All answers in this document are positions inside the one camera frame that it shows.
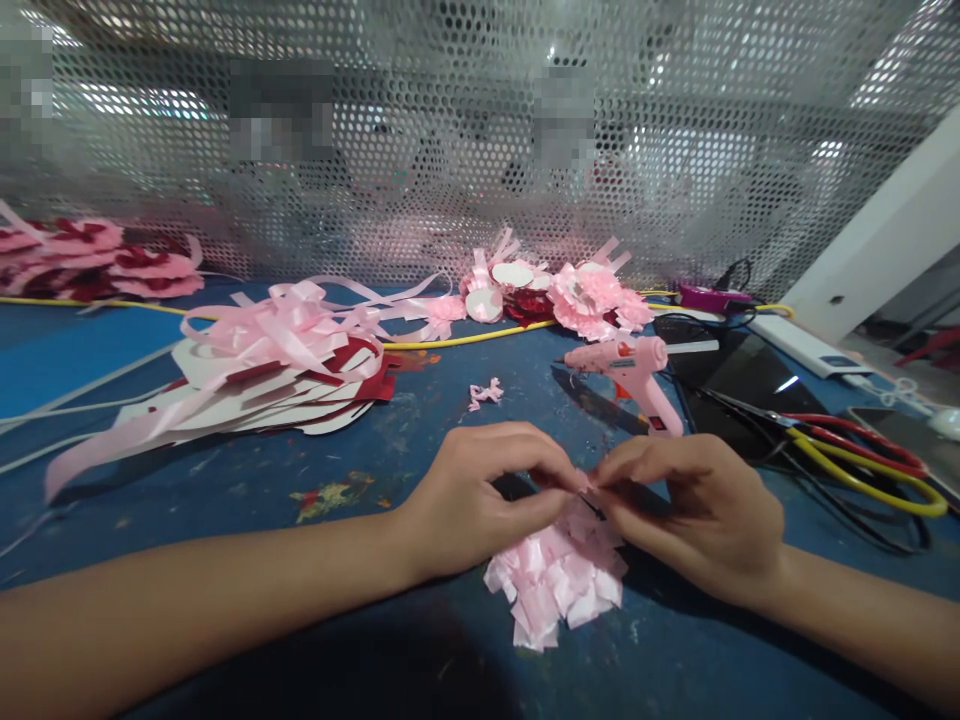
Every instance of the smartphone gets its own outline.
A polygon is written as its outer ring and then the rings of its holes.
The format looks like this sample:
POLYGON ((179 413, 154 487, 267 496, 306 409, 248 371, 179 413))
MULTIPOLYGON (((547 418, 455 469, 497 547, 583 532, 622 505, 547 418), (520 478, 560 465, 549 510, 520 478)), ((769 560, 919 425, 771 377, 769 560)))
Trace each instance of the smartphone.
POLYGON ((930 484, 960 513, 960 443, 937 435, 923 420, 889 408, 848 408, 845 414, 923 460, 930 484))

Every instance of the glue gun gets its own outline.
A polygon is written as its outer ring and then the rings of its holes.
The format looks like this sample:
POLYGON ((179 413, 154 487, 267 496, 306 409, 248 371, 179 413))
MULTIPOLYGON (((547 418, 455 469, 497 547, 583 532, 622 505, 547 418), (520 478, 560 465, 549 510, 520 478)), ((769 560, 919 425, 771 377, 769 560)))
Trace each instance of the glue gun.
POLYGON ((621 340, 587 345, 568 352, 563 363, 577 372, 603 373, 626 390, 646 416, 650 435, 683 435, 683 421, 653 377, 667 366, 667 344, 661 338, 639 337, 633 347, 621 340))

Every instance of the white wall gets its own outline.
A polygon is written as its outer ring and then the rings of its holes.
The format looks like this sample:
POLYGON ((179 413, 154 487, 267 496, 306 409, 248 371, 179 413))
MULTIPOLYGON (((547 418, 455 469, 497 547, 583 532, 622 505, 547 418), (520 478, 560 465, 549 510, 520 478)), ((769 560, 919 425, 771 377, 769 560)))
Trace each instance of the white wall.
POLYGON ((837 342, 960 243, 960 106, 880 186, 783 302, 837 342), (832 298, 843 301, 832 305, 832 298))

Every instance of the red chair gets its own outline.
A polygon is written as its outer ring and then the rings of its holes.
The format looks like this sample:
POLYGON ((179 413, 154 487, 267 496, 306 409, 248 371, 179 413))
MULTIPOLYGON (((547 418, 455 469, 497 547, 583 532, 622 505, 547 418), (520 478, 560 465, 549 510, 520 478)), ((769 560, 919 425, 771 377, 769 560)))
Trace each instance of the red chair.
POLYGON ((947 350, 948 352, 944 357, 934 362, 934 366, 944 370, 960 370, 960 326, 934 333, 926 345, 898 360, 894 365, 903 367, 907 363, 919 360, 938 350, 947 350))

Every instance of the perforated metal sheet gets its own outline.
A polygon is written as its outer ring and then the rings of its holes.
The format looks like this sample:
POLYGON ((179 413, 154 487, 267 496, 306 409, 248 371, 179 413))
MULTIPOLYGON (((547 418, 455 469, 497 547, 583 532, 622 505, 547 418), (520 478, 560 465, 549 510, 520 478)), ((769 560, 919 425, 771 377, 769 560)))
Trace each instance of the perforated metal sheet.
POLYGON ((270 280, 457 275, 508 222, 551 261, 615 234, 636 285, 747 256, 775 298, 960 99, 950 0, 2 12, 0 194, 270 280))

